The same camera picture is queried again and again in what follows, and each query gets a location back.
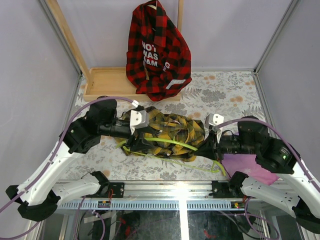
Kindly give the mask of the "lime green wire hanger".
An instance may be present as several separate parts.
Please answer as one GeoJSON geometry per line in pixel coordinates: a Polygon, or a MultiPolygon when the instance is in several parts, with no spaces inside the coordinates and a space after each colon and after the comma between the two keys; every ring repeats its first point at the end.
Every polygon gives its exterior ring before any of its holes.
{"type": "Polygon", "coordinates": [[[116,138],[116,147],[120,148],[127,156],[135,155],[139,157],[149,157],[161,160],[164,163],[179,165],[185,168],[199,170],[206,173],[221,173],[222,176],[227,175],[227,171],[219,160],[212,160],[209,168],[191,165],[196,160],[195,151],[197,148],[176,139],[166,139],[157,137],[146,137],[149,149],[134,150],[129,146],[128,141],[123,138],[116,138]]]}

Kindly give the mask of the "yellow plaid flannel shirt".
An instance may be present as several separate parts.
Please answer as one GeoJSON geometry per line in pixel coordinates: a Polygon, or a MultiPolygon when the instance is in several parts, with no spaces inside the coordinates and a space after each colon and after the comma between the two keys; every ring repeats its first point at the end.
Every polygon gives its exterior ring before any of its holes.
{"type": "Polygon", "coordinates": [[[175,113],[164,114],[154,106],[145,108],[149,116],[149,127],[156,131],[147,138],[175,139],[198,148],[205,140],[205,127],[201,120],[175,113]]]}

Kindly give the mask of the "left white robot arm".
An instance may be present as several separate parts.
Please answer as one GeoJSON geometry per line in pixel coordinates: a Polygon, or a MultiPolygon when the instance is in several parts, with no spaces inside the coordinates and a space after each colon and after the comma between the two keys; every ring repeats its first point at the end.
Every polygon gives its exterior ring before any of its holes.
{"type": "Polygon", "coordinates": [[[102,97],[86,104],[88,111],[82,117],[75,114],[60,134],[52,152],[23,183],[10,185],[6,194],[19,204],[17,211],[24,219],[41,222],[50,217],[59,206],[80,197],[105,197],[110,194],[110,181],[101,171],[87,173],[81,179],[66,185],[58,180],[66,169],[91,148],[102,136],[128,139],[149,127],[149,116],[137,101],[129,111],[129,118],[117,118],[119,97],[102,97]]]}

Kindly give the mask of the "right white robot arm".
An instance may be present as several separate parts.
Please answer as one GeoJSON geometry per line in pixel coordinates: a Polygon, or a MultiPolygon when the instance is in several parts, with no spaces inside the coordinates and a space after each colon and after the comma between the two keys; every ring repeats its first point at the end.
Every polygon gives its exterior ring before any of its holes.
{"type": "Polygon", "coordinates": [[[299,153],[281,135],[271,137],[274,128],[254,116],[224,121],[219,114],[205,119],[208,137],[195,155],[222,160],[225,154],[255,155],[263,169],[284,180],[294,194],[273,188],[257,178],[236,171],[227,183],[233,197],[254,197],[273,205],[312,233],[320,232],[320,183],[308,170],[299,153]]]}

